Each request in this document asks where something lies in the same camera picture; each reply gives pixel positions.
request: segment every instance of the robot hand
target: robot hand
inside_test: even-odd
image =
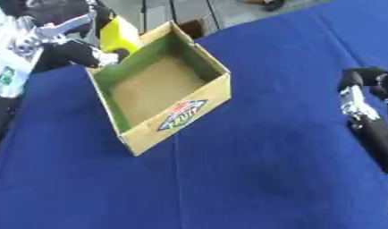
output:
[[[339,83],[342,113],[370,156],[388,173],[388,123],[365,102],[362,87],[388,104],[388,71],[379,68],[347,69]]]

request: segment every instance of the yellow object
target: yellow object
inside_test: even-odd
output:
[[[116,16],[101,29],[100,37],[100,47],[104,52],[125,48],[132,54],[142,48],[137,28],[120,16]]]

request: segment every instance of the cardboard box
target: cardboard box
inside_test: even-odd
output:
[[[90,74],[114,130],[135,156],[231,97],[229,71],[173,22],[141,41],[144,47],[120,64]]]

